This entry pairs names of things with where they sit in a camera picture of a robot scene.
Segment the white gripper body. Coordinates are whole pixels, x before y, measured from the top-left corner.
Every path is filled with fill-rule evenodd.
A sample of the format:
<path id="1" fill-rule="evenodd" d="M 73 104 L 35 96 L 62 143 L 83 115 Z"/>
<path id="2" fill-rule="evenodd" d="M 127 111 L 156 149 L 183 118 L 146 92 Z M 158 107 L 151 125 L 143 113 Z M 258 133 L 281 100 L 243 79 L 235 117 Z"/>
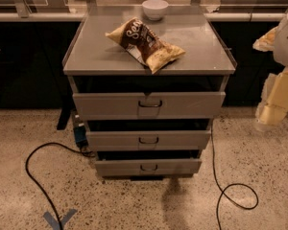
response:
<path id="1" fill-rule="evenodd" d="M 266 105 L 288 112 L 288 68 L 277 76 L 271 75 L 272 88 L 268 91 Z"/>

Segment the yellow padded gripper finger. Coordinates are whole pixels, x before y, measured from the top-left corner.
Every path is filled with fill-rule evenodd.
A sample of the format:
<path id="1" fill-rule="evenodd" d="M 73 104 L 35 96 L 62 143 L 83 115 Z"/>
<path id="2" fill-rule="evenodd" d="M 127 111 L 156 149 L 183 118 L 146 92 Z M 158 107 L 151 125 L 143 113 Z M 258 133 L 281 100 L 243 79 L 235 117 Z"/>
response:
<path id="1" fill-rule="evenodd" d="M 270 31 L 265 33 L 263 36 L 258 38 L 252 47 L 261 52 L 273 51 L 275 48 L 275 36 L 276 36 L 276 27 L 272 28 Z"/>
<path id="2" fill-rule="evenodd" d="M 254 126 L 268 131 L 279 125 L 288 114 L 288 68 L 278 75 L 270 74 L 265 80 L 261 102 L 255 112 Z"/>

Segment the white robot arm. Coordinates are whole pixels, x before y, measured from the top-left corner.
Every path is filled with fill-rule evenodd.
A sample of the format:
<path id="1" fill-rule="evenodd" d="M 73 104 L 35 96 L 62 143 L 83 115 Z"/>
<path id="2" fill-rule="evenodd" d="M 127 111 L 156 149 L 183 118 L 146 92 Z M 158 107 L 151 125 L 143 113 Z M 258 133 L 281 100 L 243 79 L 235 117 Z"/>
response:
<path id="1" fill-rule="evenodd" d="M 261 52 L 272 51 L 275 62 L 284 66 L 281 73 L 270 74 L 265 80 L 261 102 L 255 112 L 255 128 L 268 131 L 279 125 L 288 114 L 288 12 L 252 47 Z"/>

